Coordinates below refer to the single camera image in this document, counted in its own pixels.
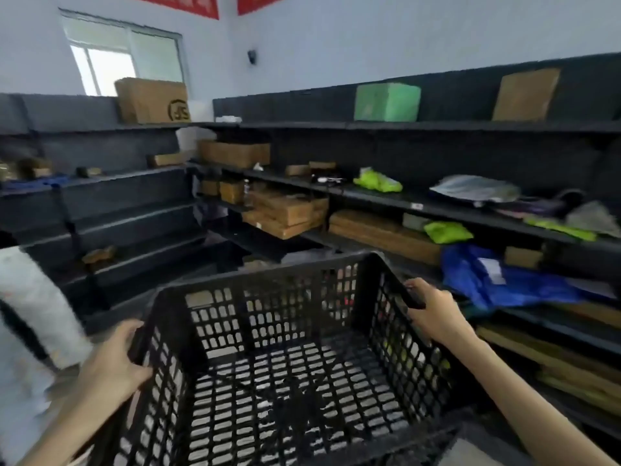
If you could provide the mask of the wide red banner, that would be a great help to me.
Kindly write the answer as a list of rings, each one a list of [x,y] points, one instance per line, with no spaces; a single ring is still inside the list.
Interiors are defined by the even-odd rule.
[[[141,0],[158,6],[195,14],[213,20],[219,20],[217,0]]]

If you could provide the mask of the wide cardboard box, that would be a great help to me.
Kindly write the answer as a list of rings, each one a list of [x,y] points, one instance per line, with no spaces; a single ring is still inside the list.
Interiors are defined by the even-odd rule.
[[[198,152],[205,162],[235,166],[241,169],[270,164],[269,143],[238,144],[212,140],[198,141]]]

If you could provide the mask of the flat brown cardboard sheet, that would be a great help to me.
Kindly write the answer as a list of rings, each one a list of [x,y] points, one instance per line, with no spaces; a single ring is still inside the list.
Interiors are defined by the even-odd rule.
[[[559,68],[516,72],[503,76],[492,121],[545,120],[560,76]]]

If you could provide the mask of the person's right hand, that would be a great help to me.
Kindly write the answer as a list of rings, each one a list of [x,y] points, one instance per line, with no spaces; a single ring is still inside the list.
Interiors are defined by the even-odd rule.
[[[450,292],[441,290],[441,295],[422,302],[422,309],[408,308],[408,317],[426,337],[450,350],[477,339]]]

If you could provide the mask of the person's right forearm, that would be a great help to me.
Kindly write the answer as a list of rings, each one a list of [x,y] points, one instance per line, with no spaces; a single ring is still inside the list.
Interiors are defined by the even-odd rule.
[[[471,329],[433,338],[473,374],[538,466],[619,466]]]

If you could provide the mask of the lime green strip parcel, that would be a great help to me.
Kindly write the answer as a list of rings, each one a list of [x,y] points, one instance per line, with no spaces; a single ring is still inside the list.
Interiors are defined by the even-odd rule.
[[[555,219],[548,219],[537,216],[527,216],[524,217],[522,221],[530,226],[544,228],[553,232],[559,232],[581,241],[595,242],[597,240],[597,234],[595,232],[571,227]]]

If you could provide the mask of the person's left forearm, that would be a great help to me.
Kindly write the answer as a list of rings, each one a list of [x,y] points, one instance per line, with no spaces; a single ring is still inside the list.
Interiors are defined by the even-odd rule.
[[[123,389],[104,383],[77,386],[17,466],[67,466],[127,398]]]

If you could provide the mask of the lime green parcel bag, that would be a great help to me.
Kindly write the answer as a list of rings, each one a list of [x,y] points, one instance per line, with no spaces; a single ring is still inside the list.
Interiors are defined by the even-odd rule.
[[[389,178],[371,167],[361,168],[358,176],[353,178],[353,183],[364,189],[384,194],[403,191],[403,186],[399,181]]]

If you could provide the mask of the stacked flat cardboard boxes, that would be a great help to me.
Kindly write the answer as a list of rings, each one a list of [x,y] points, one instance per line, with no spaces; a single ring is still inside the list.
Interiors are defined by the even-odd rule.
[[[328,197],[275,189],[250,191],[248,198],[251,210],[242,212],[242,222],[280,240],[323,226],[329,210]]]

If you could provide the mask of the low cardboard box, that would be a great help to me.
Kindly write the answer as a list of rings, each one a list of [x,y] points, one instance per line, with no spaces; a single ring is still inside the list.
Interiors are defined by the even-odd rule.
[[[147,164],[149,168],[165,168],[170,166],[182,166],[191,158],[187,152],[177,152],[161,155],[148,155]]]

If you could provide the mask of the white plastic bag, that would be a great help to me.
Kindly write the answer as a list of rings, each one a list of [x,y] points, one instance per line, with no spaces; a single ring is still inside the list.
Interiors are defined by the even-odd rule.
[[[175,131],[175,135],[181,153],[195,153],[200,141],[216,141],[218,137],[213,130],[197,126],[181,127]]]

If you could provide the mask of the person's left hand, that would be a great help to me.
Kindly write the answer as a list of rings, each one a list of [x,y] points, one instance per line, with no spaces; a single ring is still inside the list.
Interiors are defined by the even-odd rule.
[[[114,412],[138,390],[127,389],[128,351],[144,323],[137,319],[120,322],[84,364],[78,378],[81,403]]]

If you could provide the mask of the grey crumpled bag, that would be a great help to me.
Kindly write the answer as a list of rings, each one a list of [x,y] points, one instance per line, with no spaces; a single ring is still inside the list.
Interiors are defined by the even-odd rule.
[[[618,219],[600,201],[583,203],[570,211],[564,218],[574,228],[621,239],[621,225]]]

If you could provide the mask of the black plastic crate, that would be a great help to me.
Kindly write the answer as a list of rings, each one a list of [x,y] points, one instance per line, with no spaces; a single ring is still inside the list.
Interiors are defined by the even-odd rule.
[[[164,286],[128,353],[153,375],[87,464],[431,464],[478,389],[409,307],[376,251]]]

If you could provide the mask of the blue flat parcel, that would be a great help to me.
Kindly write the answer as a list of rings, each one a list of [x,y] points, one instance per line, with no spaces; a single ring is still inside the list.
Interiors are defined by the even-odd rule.
[[[18,179],[0,181],[0,190],[5,192],[33,191],[37,189],[46,189],[50,187],[58,187],[70,181],[70,177],[64,174],[55,174],[48,177],[35,178],[32,180]]]

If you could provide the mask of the large printed cardboard box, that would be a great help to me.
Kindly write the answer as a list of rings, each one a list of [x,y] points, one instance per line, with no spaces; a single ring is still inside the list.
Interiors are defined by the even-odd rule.
[[[185,83],[126,77],[114,86],[125,124],[191,122]]]

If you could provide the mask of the long flat cardboard box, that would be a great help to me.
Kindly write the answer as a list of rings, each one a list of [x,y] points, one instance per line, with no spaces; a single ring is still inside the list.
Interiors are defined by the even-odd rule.
[[[426,234],[369,212],[336,211],[329,218],[329,232],[410,260],[441,266],[441,247]]]

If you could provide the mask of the small brown cardboard piece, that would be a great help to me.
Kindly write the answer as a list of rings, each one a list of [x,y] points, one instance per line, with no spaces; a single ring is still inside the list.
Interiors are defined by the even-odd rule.
[[[85,253],[82,257],[82,262],[85,265],[100,265],[113,261],[117,253],[117,247],[114,245],[107,246],[105,248],[92,250]]]

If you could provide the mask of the dark purple parcel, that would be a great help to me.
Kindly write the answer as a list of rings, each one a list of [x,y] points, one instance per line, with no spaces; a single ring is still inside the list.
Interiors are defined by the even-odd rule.
[[[508,203],[496,203],[492,206],[494,212],[516,219],[526,217],[555,218],[567,212],[568,205],[560,199],[545,199],[529,197]]]

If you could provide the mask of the grey plastic parcel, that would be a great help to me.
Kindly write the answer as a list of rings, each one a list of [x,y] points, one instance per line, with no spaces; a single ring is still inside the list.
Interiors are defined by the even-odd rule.
[[[504,204],[516,201],[522,191],[507,181],[469,174],[455,174],[441,179],[431,192],[471,203]]]

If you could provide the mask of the square cardboard box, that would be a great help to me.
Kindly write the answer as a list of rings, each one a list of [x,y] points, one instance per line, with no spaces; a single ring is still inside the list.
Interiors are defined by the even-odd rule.
[[[219,194],[222,201],[233,205],[244,205],[246,194],[245,181],[220,181]]]

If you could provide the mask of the pile of flat cardboard boxes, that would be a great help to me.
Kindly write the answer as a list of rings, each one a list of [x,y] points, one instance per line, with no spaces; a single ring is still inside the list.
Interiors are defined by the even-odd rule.
[[[477,335],[533,365],[537,381],[621,419],[621,309],[597,303],[470,315]]]

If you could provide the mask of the blue plastic parcel bag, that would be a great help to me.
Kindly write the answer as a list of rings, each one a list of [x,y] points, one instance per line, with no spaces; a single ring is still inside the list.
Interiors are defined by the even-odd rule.
[[[469,243],[443,247],[441,270],[445,286],[488,313],[498,307],[581,302],[579,291],[562,276],[506,265],[492,250]]]

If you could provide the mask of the long black shelving unit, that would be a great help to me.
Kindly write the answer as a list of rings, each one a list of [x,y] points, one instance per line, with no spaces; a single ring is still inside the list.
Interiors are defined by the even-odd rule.
[[[503,76],[559,68],[561,76],[547,118],[540,122],[492,121]],[[480,246],[544,248],[541,268],[612,286],[621,297],[621,240],[571,236],[530,226],[431,192],[454,174],[507,181],[534,197],[576,189],[603,203],[621,225],[621,53],[526,62],[473,70],[402,77],[422,88],[415,123],[355,122],[357,85],[216,98],[217,116],[242,118],[238,125],[213,126],[222,140],[271,141],[265,172],[221,169],[236,178],[258,177],[295,191],[330,196],[333,206],[395,216],[408,209],[420,216],[462,222]],[[290,164],[335,162],[334,172],[287,177]],[[379,193],[353,183],[371,167],[403,186]]]

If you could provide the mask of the small lime green parcel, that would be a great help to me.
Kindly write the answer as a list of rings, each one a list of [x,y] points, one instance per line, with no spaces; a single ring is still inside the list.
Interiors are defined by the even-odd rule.
[[[474,235],[465,226],[452,221],[430,221],[423,226],[430,240],[438,245],[450,245],[474,239]]]

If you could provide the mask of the white garment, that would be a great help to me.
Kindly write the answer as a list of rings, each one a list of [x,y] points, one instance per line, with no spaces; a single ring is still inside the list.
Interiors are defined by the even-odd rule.
[[[93,351],[65,294],[18,244],[0,248],[0,459],[16,466],[50,423],[58,372]]]

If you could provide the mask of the small cardboard box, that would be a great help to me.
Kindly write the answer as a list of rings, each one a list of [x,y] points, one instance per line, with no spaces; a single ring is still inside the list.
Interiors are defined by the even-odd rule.
[[[334,172],[337,169],[335,162],[310,161],[307,164],[290,164],[284,169],[287,177],[311,177],[315,174]]]

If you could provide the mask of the short red banner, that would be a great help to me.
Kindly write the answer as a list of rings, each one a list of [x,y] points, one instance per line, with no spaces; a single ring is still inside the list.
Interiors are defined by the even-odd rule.
[[[250,14],[280,1],[282,0],[237,0],[237,14]]]

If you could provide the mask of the grey flat parcel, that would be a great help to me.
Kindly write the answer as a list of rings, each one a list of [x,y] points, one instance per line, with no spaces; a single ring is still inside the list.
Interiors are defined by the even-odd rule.
[[[457,438],[435,466],[535,466],[529,456],[510,444],[492,438]]]

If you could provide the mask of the green box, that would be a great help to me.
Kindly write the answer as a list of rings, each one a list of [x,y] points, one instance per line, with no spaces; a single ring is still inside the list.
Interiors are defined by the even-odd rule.
[[[416,122],[422,89],[402,83],[361,84],[356,88],[355,121]]]

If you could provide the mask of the window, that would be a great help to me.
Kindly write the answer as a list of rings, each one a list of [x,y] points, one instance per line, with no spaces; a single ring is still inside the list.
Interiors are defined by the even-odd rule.
[[[135,23],[62,10],[61,24],[89,96],[116,96],[130,77],[189,85],[182,36]]]

